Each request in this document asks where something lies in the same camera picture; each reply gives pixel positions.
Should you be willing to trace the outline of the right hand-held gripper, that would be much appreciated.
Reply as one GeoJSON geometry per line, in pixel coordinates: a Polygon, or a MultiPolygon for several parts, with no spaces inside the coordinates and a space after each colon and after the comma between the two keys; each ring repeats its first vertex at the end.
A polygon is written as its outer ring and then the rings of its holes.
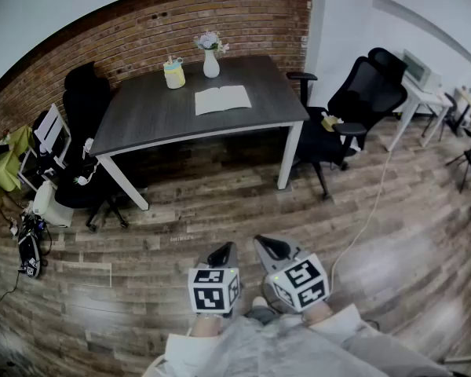
{"type": "Polygon", "coordinates": [[[329,296],[327,272],[316,254],[262,235],[254,237],[254,246],[267,272],[266,284],[295,312],[302,313],[329,296]]]}

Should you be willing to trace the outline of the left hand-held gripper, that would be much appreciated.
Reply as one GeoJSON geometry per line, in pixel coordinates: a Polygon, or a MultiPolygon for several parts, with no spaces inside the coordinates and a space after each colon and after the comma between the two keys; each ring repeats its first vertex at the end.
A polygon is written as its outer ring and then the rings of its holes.
{"type": "Polygon", "coordinates": [[[237,246],[227,242],[188,271],[188,293],[195,313],[230,314],[240,297],[237,246]]]}

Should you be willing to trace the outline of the notebook with blue cover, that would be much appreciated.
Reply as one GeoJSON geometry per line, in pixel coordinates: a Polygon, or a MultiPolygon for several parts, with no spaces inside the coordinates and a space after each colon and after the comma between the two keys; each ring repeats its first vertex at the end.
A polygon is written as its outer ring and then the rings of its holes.
{"type": "Polygon", "coordinates": [[[223,112],[234,108],[251,108],[244,86],[222,86],[195,93],[195,114],[223,112]]]}

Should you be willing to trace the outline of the person's left forearm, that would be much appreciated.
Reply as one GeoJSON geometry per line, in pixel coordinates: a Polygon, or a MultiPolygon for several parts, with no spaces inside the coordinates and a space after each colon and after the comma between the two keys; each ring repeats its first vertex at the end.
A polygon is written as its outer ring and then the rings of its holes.
{"type": "Polygon", "coordinates": [[[195,377],[213,354],[220,341],[222,317],[201,314],[189,335],[170,334],[161,364],[155,367],[161,377],[195,377]]]}

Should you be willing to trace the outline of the person's right forearm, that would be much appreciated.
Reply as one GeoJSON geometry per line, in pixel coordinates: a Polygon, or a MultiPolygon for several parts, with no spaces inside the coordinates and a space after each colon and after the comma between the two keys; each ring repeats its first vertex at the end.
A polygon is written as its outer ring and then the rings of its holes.
{"type": "Polygon", "coordinates": [[[317,302],[303,312],[302,320],[309,328],[338,345],[381,334],[362,320],[354,304],[335,312],[325,302],[317,302]]]}

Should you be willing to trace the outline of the person's white jacket torso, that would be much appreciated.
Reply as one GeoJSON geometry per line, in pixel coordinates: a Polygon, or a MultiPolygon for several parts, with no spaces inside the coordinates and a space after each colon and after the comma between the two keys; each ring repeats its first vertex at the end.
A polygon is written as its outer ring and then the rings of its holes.
{"type": "Polygon", "coordinates": [[[451,377],[451,373],[391,335],[338,345],[298,317],[281,317],[266,325],[239,317],[220,335],[195,377],[451,377]]]}

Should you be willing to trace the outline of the dark wooden table white legs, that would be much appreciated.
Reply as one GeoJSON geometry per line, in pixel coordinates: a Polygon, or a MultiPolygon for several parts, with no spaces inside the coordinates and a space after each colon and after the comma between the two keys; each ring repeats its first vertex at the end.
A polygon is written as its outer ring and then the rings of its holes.
{"type": "Polygon", "coordinates": [[[214,79],[203,74],[202,63],[186,64],[186,83],[176,90],[166,86],[160,71],[127,79],[111,100],[90,153],[141,210],[149,204],[115,164],[114,156],[203,137],[288,127],[277,181],[279,189],[286,188],[309,115],[271,57],[229,57],[219,64],[221,73],[214,79]],[[250,108],[195,114],[195,93],[231,85],[245,87],[250,108]]]}

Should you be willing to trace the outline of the white plastic appliance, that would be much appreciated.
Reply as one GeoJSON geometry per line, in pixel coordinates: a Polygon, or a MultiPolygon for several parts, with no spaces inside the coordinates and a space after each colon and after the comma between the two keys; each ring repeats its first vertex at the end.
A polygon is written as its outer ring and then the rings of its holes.
{"type": "Polygon", "coordinates": [[[52,225],[70,227],[74,210],[58,203],[56,189],[50,181],[44,181],[35,193],[33,212],[52,225]]]}

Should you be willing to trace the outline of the yellow cup with blue lid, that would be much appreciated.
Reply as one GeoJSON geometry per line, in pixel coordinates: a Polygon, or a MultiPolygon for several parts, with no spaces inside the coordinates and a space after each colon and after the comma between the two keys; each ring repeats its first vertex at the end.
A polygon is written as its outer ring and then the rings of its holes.
{"type": "Polygon", "coordinates": [[[163,63],[163,71],[167,86],[172,89],[179,89],[185,84],[184,71],[182,68],[183,59],[172,58],[168,56],[166,62],[163,63]]]}

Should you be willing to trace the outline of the black mesh office chair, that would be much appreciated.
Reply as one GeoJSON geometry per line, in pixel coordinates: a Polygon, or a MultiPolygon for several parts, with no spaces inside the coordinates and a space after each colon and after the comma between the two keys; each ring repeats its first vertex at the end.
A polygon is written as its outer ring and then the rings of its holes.
{"type": "Polygon", "coordinates": [[[296,164],[312,165],[323,188],[323,198],[329,199],[322,163],[347,170],[346,158],[364,150],[368,133],[384,117],[407,99],[407,90],[390,71],[371,57],[358,57],[339,90],[325,108],[308,106],[306,94],[311,81],[318,78],[303,71],[287,72],[289,80],[300,82],[300,100],[309,114],[301,130],[296,164]],[[321,125],[321,112],[327,112],[344,122],[326,131],[321,125]]]}

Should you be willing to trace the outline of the white ceramic vase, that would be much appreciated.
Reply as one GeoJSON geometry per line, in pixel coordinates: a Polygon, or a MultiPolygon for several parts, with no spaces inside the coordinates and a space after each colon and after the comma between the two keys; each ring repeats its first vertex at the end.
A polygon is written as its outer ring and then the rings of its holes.
{"type": "Polygon", "coordinates": [[[216,78],[220,74],[220,66],[213,50],[204,51],[203,72],[210,79],[216,78]]]}

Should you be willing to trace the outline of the white side desk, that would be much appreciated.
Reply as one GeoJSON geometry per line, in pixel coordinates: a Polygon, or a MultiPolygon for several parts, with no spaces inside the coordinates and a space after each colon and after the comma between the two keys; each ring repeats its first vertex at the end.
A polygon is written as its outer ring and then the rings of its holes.
{"type": "Polygon", "coordinates": [[[396,147],[420,104],[427,104],[430,107],[436,107],[440,110],[437,117],[437,123],[421,140],[422,147],[425,147],[430,142],[431,137],[438,129],[438,122],[443,121],[448,109],[454,105],[452,101],[446,96],[446,94],[440,89],[438,89],[435,93],[423,92],[406,76],[404,76],[402,79],[402,85],[407,90],[407,100],[397,109],[397,111],[401,113],[401,119],[398,122],[392,141],[386,145],[386,150],[388,152],[391,152],[396,147]]]}

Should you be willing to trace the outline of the pale blue flower bouquet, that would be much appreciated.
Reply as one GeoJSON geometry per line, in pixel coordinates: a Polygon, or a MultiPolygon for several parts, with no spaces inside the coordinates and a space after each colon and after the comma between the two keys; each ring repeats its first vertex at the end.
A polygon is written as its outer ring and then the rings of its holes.
{"type": "Polygon", "coordinates": [[[197,48],[204,51],[226,53],[229,50],[229,44],[224,44],[219,34],[213,31],[206,31],[200,36],[195,36],[194,43],[197,48]]]}

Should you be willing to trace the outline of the beige microwave oven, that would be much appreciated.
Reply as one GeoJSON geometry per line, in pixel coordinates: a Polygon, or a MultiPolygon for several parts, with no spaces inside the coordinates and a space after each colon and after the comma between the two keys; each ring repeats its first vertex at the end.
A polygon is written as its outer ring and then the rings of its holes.
{"type": "Polygon", "coordinates": [[[404,49],[401,60],[407,65],[405,76],[424,93],[437,93],[442,77],[413,53],[404,49]]]}

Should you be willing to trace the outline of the green cloth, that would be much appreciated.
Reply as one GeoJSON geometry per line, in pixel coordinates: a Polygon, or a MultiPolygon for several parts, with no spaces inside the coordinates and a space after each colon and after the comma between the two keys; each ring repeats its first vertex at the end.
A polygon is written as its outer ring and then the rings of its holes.
{"type": "Polygon", "coordinates": [[[32,129],[22,126],[0,140],[0,145],[12,145],[13,150],[0,154],[0,187],[7,192],[21,190],[25,183],[22,173],[28,156],[35,146],[32,129]]]}

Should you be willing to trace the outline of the white frame chair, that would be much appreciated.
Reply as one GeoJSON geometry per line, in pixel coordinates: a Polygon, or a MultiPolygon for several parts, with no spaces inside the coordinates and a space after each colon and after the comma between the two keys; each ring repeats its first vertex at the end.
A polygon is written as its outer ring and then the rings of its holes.
{"type": "Polygon", "coordinates": [[[71,132],[58,107],[51,104],[35,120],[32,129],[32,142],[22,154],[18,172],[20,181],[34,192],[38,188],[30,178],[41,177],[50,181],[53,174],[61,174],[67,166],[65,157],[71,144],[71,132]]]}

